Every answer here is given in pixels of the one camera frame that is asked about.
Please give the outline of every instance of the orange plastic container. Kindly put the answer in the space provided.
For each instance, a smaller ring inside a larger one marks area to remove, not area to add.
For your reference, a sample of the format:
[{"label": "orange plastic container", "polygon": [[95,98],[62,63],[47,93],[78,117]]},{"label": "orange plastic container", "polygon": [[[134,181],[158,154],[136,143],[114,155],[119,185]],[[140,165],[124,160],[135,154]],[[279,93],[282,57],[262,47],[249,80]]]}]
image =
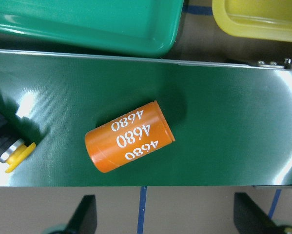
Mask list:
[{"label": "orange plastic container", "polygon": [[87,152],[101,172],[109,172],[175,141],[157,103],[150,102],[85,135]]}]

